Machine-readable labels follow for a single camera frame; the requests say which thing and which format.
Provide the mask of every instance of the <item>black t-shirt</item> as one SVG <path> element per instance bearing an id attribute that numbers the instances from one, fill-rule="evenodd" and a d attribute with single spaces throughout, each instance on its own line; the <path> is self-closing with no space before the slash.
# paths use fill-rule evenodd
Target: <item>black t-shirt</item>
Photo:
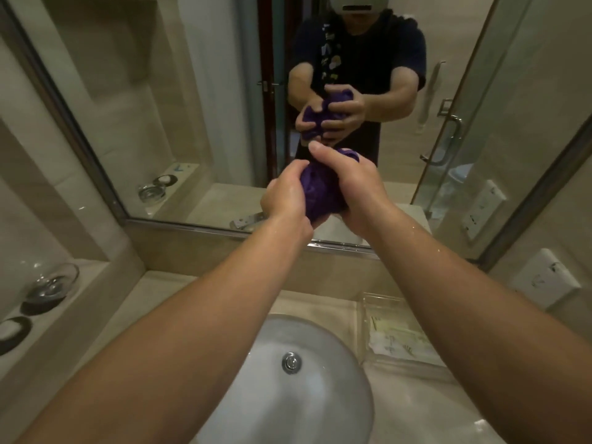
<path id="1" fill-rule="evenodd" d="M 329 67 L 336 59 L 339 65 Z M 391 88 L 391 72 L 407 67 L 419 76 L 421 90 L 426 83 L 426 41 L 417 22 L 393 14 L 389 9 L 364 34 L 347 33 L 340 16 L 308 19 L 300 25 L 292 49 L 291 69 L 308 62 L 314 67 L 311 88 L 325 98 L 326 83 L 350 84 L 360 93 L 381 95 Z M 366 121 L 338 143 L 378 164 L 380 123 Z M 311 158 L 298 146 L 296 158 Z"/>

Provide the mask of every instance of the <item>electrical outlet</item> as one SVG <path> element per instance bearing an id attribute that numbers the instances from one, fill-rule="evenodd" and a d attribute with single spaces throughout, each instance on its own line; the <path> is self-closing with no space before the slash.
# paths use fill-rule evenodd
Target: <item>electrical outlet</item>
<path id="1" fill-rule="evenodd" d="M 470 240 L 477 237 L 483 226 L 506 199 L 506 195 L 492 180 L 485 182 L 485 187 L 462 219 L 462 227 Z"/>
<path id="2" fill-rule="evenodd" d="M 510 288 L 521 291 L 546 310 L 581 286 L 554 253 L 541 249 L 512 279 Z"/>

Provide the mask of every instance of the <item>man's right hand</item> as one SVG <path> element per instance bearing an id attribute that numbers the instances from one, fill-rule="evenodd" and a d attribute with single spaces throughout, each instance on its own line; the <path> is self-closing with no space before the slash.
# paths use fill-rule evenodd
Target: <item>man's right hand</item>
<path id="1" fill-rule="evenodd" d="M 319 162 L 337 173 L 339 187 L 349 207 L 342 213 L 347 227 L 372 244 L 381 218 L 388 216 L 395 208 L 376 165 L 364 156 L 359 156 L 358 163 L 318 141 L 311 141 L 308 149 Z"/>
<path id="2" fill-rule="evenodd" d="M 306 111 L 307 107 L 309 107 L 309 106 L 313 109 L 313 111 L 320 113 L 323 111 L 323 99 L 320 96 L 315 94 L 315 95 L 313 95 L 313 97 L 311 97 L 311 99 L 308 100 L 307 104 L 302 108 L 302 111 L 300 111 L 300 115 L 296 119 L 296 130 L 299 133 L 309 131 L 316 126 L 315 122 L 303 121 L 304 112 Z M 320 136 L 317 136 L 314 139 L 321 141 L 322 138 Z"/>

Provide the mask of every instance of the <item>hand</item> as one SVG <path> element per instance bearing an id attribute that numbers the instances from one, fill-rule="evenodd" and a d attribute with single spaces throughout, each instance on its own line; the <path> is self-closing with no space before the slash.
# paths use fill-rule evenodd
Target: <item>hand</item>
<path id="1" fill-rule="evenodd" d="M 323 111 L 323 99 L 315 94 L 310 100 L 308 100 L 307 104 L 302 108 L 302 111 L 300 111 L 300 115 L 296 119 L 296 130 L 299 133 L 309 131 L 317 125 L 314 121 L 304 122 L 302 120 L 302 118 L 304 117 L 304 111 L 306 111 L 307 107 L 309 106 L 313 109 L 314 112 L 320 113 Z"/>
<path id="2" fill-rule="evenodd" d="M 349 207 L 341 213 L 347 227 L 359 237 L 371 241 L 376 221 L 380 216 L 388 215 L 389 209 L 394 207 L 376 165 L 364 156 L 359 156 L 358 163 L 317 141 L 311 141 L 308 149 L 319 162 L 337 173 L 339 187 Z"/>
<path id="3" fill-rule="evenodd" d="M 331 129 L 336 130 L 323 134 L 322 142 L 332 147 L 358 129 L 366 121 L 366 101 L 359 91 L 350 85 L 327 84 L 325 86 L 327 93 L 341 93 L 346 89 L 351 90 L 353 93 L 353 100 L 331 103 L 329 104 L 329 110 L 345 113 L 348 117 L 343 120 L 325 120 L 321 124 L 326 131 Z"/>
<path id="4" fill-rule="evenodd" d="M 261 208 L 271 220 L 278 218 L 283 224 L 295 225 L 307 242 L 313 238 L 314 230 L 329 217 L 325 216 L 313 225 L 306 217 L 306 201 L 300 175 L 308 164 L 307 160 L 293 160 L 277 179 L 269 183 L 261 198 Z"/>

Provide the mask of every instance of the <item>man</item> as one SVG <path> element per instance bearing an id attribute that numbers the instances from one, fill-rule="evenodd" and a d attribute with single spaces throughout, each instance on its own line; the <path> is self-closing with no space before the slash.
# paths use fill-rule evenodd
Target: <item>man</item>
<path id="1" fill-rule="evenodd" d="M 343 121 L 325 121 L 318 141 L 350 148 L 378 165 L 381 122 L 408 117 L 426 83 L 426 42 L 413 19 L 386 9 L 389 0 L 330 0 L 325 18 L 302 23 L 293 47 L 288 100 L 300 111 L 296 129 L 315 127 L 302 115 L 321 111 L 327 93 L 349 88 L 353 101 L 334 103 Z M 296 158 L 310 159 L 301 143 Z"/>
<path id="2" fill-rule="evenodd" d="M 444 362 L 508 444 L 592 436 L 592 347 L 438 243 L 390 202 L 376 166 L 318 142 L 365 238 Z M 241 368 L 313 237 L 295 160 L 271 182 L 269 215 L 236 251 L 131 326 L 84 366 L 17 444 L 187 444 Z"/>

